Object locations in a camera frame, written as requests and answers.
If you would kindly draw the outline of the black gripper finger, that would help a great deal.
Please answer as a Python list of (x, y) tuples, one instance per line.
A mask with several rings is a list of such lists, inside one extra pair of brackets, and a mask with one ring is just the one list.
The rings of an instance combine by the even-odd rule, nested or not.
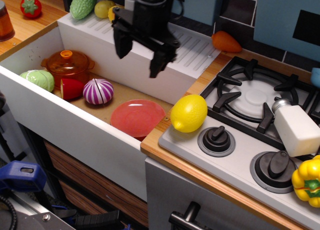
[(174, 62), (176, 60), (176, 57), (176, 48), (154, 49), (153, 58), (149, 66), (149, 77), (156, 78), (161, 71), (164, 71), (170, 62)]
[(113, 35), (116, 53), (122, 59), (132, 50), (133, 38), (131, 37), (131, 32), (114, 29)]

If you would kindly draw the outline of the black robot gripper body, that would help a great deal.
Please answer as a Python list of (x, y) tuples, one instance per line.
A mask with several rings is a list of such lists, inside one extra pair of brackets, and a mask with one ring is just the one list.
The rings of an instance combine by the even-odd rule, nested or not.
[(150, 50), (178, 48), (179, 41), (169, 31), (173, 0), (134, 0), (134, 10), (115, 8), (114, 29), (130, 31), (133, 41)]

